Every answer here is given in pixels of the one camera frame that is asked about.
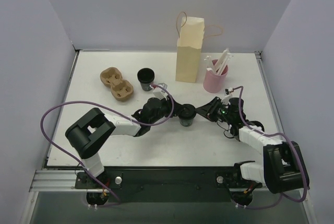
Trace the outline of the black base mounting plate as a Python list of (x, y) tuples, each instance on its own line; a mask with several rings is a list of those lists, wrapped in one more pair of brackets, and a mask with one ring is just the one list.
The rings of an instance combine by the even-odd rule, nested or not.
[(87, 190), (89, 204), (220, 203), (249, 204), (261, 183), (245, 180), (236, 167), (106, 167), (98, 179), (78, 172), (75, 188)]

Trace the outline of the stack of black lids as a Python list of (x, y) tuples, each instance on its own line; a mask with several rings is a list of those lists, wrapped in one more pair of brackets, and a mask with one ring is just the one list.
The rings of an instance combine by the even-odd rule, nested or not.
[(259, 121), (248, 121), (247, 122), (250, 126), (257, 126), (257, 127), (260, 127), (260, 129), (264, 132), (265, 131), (265, 128), (263, 126), (263, 124)]

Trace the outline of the black coffee cup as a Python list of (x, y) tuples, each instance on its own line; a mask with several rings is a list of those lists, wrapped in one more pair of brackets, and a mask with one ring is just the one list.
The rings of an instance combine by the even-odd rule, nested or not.
[(193, 124), (194, 116), (192, 117), (179, 117), (179, 122), (184, 127), (189, 127)]
[(144, 91), (150, 91), (152, 89), (151, 85), (153, 84), (155, 74), (154, 71), (150, 68), (142, 68), (137, 73), (138, 81)]

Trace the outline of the beige paper bag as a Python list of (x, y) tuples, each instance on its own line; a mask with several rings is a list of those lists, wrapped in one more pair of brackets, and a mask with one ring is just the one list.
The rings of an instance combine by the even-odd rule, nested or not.
[(220, 36), (223, 28), (218, 25), (205, 26), (205, 20), (191, 17), (182, 11), (176, 19), (177, 57), (175, 80), (195, 83), (204, 39)]

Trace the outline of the black cup lid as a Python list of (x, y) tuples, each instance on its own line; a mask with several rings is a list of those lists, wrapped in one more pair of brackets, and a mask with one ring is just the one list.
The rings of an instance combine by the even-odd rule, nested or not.
[(184, 120), (193, 119), (196, 116), (196, 108), (192, 104), (183, 104), (178, 116)]

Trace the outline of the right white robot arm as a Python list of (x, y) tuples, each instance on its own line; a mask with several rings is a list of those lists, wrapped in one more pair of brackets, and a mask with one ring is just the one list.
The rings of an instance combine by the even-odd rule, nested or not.
[(283, 193), (297, 189), (309, 189), (309, 176), (296, 142), (270, 137), (260, 122), (249, 121), (243, 111), (241, 98), (215, 97), (209, 103), (196, 108), (196, 113), (211, 122), (227, 123), (233, 138), (254, 148), (263, 157), (263, 162), (254, 161), (240, 165), (231, 174), (232, 182), (243, 186), (256, 181), (265, 184), (270, 192)]

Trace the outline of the pink straw holder cup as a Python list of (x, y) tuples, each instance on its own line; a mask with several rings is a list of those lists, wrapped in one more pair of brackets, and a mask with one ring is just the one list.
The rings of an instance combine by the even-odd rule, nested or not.
[(221, 91), (224, 85), (225, 78), (227, 76), (229, 67), (226, 66), (221, 75), (214, 73), (211, 70), (208, 70), (209, 66), (207, 66), (203, 88), (209, 93), (218, 93)]

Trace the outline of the aluminium frame rail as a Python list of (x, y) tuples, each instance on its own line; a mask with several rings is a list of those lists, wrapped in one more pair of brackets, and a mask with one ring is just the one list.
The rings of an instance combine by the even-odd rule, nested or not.
[[(108, 67), (118, 68), (135, 89), (127, 102), (116, 101), (100, 81), (100, 73)], [(62, 108), (54, 134), (47, 168), (37, 171), (32, 182), (34, 191), (69, 191), (74, 188), (77, 162), (71, 157), (75, 150), (65, 137), (65, 131), (83, 116), (93, 103), (98, 103), (125, 115), (140, 109), (152, 96), (141, 89), (137, 72), (149, 67), (155, 80), (164, 82), (179, 103), (201, 106), (214, 98), (202, 86), (206, 63), (201, 62), (195, 83), (175, 80), (176, 54), (172, 52), (102, 52), (80, 51), (66, 95), (67, 105)], [(243, 86), (244, 111), (251, 120), (263, 123), (268, 133), (282, 131), (278, 113), (266, 81), (259, 52), (234, 53), (224, 83), (226, 88)], [(222, 126), (201, 116), (192, 126), (183, 127), (178, 119), (154, 126), (139, 138), (112, 136), (103, 145), (101, 161), (106, 166), (137, 167), (222, 167), (236, 162), (255, 160), (262, 162), (260, 154), (250, 146), (227, 139)]]

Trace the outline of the brown pulp cup carrier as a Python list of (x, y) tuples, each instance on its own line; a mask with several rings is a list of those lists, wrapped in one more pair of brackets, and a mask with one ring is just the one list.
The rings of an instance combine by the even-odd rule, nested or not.
[(109, 87), (112, 96), (121, 102), (125, 102), (134, 94), (132, 84), (123, 79), (122, 73), (116, 67), (109, 67), (101, 72), (101, 82)]

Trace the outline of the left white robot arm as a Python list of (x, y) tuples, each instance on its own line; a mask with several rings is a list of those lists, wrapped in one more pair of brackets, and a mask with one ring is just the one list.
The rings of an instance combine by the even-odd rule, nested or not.
[(106, 115), (93, 108), (77, 120), (65, 132), (69, 143), (79, 154), (83, 166), (90, 172), (87, 181), (95, 188), (105, 184), (106, 175), (98, 151), (111, 135), (140, 137), (151, 129), (151, 125), (168, 116), (179, 116), (185, 110), (170, 98), (150, 98), (142, 109), (130, 118)]

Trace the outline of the white wrapped straw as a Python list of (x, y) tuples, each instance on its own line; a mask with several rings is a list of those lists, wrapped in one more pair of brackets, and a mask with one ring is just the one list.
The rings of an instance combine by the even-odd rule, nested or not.
[(223, 53), (222, 53), (222, 55), (220, 56), (220, 58), (217, 59), (217, 61), (215, 62), (215, 64), (214, 64), (214, 69), (213, 69), (213, 70), (216, 72), (217, 75), (218, 75), (218, 74), (220, 73), (220, 71), (222, 70), (222, 66), (223, 66), (223, 64), (225, 63), (225, 60), (226, 60), (226, 58), (228, 57), (228, 55), (229, 55), (229, 49), (226, 48), (226, 49), (223, 51)]
[(224, 72), (224, 69), (226, 68), (228, 62), (230, 61), (232, 55), (228, 54), (224, 60), (224, 62), (222, 63), (221, 68), (219, 69), (218, 75), (222, 75), (222, 73)]
[(212, 72), (213, 74), (216, 74), (217, 72), (216, 72), (216, 69), (214, 67), (214, 64), (213, 64), (213, 61), (210, 55), (207, 55), (205, 57), (205, 62), (207, 64), (207, 71)]

